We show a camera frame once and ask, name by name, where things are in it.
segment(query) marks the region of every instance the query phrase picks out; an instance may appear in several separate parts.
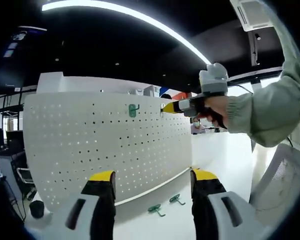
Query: light green sleeve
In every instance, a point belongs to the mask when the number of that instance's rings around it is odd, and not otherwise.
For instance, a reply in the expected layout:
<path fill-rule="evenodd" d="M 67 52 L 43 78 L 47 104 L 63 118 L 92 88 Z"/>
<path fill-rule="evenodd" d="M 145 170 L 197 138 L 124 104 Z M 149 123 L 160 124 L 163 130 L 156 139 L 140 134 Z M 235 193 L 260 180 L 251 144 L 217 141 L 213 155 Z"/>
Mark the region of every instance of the light green sleeve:
<path fill-rule="evenodd" d="M 228 131 L 247 133 L 265 147 L 279 144 L 300 122 L 300 58 L 284 29 L 275 29 L 285 58 L 280 80 L 254 94 L 229 97 L 226 108 Z"/>

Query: green plastic hook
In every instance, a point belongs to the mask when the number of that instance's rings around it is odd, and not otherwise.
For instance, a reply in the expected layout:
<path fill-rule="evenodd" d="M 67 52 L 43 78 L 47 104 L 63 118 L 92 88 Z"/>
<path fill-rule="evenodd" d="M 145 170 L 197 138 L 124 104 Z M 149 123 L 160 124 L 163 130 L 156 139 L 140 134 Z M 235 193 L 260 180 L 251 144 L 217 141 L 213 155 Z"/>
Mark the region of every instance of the green plastic hook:
<path fill-rule="evenodd" d="M 180 194 L 177 194 L 177 195 L 173 196 L 172 198 L 170 198 L 169 202 L 170 203 L 178 202 L 181 205 L 185 205 L 186 204 L 185 202 L 182 203 L 182 202 L 179 201 L 179 197 L 180 197 Z"/>
<path fill-rule="evenodd" d="M 138 107 L 136 108 L 135 104 L 129 105 L 129 116 L 131 118 L 135 118 L 137 116 L 137 110 L 140 109 L 140 104 L 138 104 Z"/>
<path fill-rule="evenodd" d="M 163 215 L 160 214 L 160 212 L 158 210 L 160 207 L 161 207 L 161 204 L 157 204 L 157 205 L 151 206 L 151 207 L 148 208 L 148 212 L 149 213 L 157 212 L 160 217 L 164 217 L 165 214 L 163 214 Z"/>

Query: desk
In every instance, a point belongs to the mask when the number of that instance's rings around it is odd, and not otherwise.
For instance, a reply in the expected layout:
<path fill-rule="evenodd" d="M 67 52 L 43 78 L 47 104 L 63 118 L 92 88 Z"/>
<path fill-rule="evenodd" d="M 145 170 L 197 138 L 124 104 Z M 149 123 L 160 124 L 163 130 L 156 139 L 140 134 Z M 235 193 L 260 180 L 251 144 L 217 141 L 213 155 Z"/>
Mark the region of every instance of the desk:
<path fill-rule="evenodd" d="M 249 137 L 246 134 L 220 132 L 193 135 L 191 141 L 193 166 L 213 172 L 227 191 L 233 191 L 249 201 L 253 174 Z M 169 203 L 169 198 L 176 194 L 180 194 L 180 201 L 185 205 Z M 157 213 L 147 212 L 156 204 L 161 204 L 160 212 L 166 216 L 159 217 Z M 117 206 L 113 238 L 195 240 L 191 207 L 190 172 L 186 171 L 163 187 Z"/>

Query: ceiling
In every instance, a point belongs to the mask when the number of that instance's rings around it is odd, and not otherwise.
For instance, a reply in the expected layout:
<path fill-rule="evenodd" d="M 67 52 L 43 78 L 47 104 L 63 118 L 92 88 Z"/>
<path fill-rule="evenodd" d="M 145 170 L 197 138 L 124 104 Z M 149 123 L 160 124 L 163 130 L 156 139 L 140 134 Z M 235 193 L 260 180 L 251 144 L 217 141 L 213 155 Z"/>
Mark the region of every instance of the ceiling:
<path fill-rule="evenodd" d="M 37 65 L 40 72 L 144 82 L 184 92 L 199 90 L 205 63 L 177 40 L 132 16 L 100 8 L 69 7 L 41 12 L 45 1 L 2 3 L 0 57 L 17 26 L 47 29 Z M 284 61 L 273 28 L 253 31 L 258 62 L 252 64 L 249 34 L 229 0 L 108 0 L 144 13 L 175 30 L 229 76 L 279 67 Z M 35 85 L 37 77 L 26 86 Z"/>

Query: ceiling light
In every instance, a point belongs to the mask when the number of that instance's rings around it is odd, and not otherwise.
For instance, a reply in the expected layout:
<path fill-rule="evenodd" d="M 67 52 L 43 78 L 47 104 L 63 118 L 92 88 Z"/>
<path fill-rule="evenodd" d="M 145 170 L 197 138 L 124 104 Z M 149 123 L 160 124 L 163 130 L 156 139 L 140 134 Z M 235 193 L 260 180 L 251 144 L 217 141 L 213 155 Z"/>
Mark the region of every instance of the ceiling light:
<path fill-rule="evenodd" d="M 42 11 L 47 11 L 47 10 L 57 9 L 57 8 L 72 7 L 72 6 L 95 7 L 95 8 L 101 8 L 101 9 L 113 10 L 116 12 L 120 12 L 123 14 L 133 16 L 142 21 L 145 21 L 148 24 L 151 24 L 151 25 L 157 27 L 158 29 L 161 29 L 162 31 L 166 32 L 170 36 L 177 39 L 179 42 L 181 42 L 188 49 L 190 49 L 195 55 L 197 55 L 206 64 L 211 64 L 211 62 L 198 49 L 196 49 L 190 42 L 188 42 L 186 39 L 184 39 L 178 33 L 173 31 L 171 28 L 169 28 L 166 25 L 162 24 L 161 22 L 153 19 L 152 17 L 149 17 L 149 16 L 147 16 L 141 12 L 138 12 L 136 10 L 132 10 L 128 7 L 120 6 L 120 5 L 105 2 L 105 1 L 97 1 L 97 0 L 64 0 L 64 1 L 56 1 L 56 2 L 44 4 L 42 6 Z"/>

